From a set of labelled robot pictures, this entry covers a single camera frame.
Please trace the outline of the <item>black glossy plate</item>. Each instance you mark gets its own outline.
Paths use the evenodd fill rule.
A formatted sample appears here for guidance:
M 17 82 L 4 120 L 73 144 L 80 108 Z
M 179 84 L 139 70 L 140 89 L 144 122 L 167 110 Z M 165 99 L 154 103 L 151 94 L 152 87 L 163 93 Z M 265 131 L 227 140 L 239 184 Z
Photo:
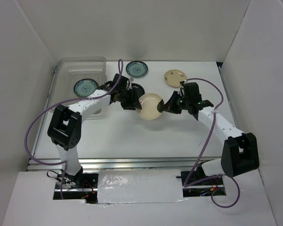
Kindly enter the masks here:
M 141 96 L 145 94 L 144 88 L 137 83 L 132 83 L 132 90 L 138 98 L 140 98 Z

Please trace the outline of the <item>cream plate black patch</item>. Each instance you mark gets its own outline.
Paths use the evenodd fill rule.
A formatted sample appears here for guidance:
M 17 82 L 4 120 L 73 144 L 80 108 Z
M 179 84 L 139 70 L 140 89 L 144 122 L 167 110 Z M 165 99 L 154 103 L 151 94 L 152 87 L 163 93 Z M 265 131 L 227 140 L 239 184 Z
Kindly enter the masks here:
M 158 105 L 163 103 L 161 96 L 155 93 L 147 93 L 139 98 L 141 110 L 137 109 L 137 115 L 144 120 L 154 120 L 161 115 Z

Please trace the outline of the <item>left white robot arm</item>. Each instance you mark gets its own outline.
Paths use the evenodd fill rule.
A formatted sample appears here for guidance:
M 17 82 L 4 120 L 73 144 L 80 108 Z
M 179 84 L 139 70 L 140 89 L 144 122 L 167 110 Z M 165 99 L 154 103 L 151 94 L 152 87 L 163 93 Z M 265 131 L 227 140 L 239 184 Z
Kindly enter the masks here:
M 56 146 L 60 159 L 66 162 L 62 172 L 69 185 L 78 188 L 83 184 L 83 168 L 77 152 L 82 123 L 92 114 L 115 102 L 120 102 L 124 110 L 140 110 L 142 107 L 139 98 L 143 94 L 145 91 L 141 85 L 115 74 L 112 81 L 99 86 L 85 99 L 69 106 L 56 106 L 47 134 Z

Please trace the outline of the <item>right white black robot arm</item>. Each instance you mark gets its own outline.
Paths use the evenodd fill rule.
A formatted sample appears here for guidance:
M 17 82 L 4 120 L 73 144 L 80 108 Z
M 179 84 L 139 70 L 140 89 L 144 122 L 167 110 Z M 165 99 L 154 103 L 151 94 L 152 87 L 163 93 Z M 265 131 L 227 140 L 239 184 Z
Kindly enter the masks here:
M 257 139 L 253 133 L 244 133 L 232 125 L 209 100 L 202 100 L 199 86 L 195 82 L 182 83 L 182 90 L 173 92 L 170 99 L 160 101 L 157 109 L 161 112 L 181 114 L 186 110 L 196 120 L 210 129 L 223 145 L 221 158 L 201 164 L 196 172 L 200 184 L 207 184 L 214 175 L 230 178 L 259 168 Z

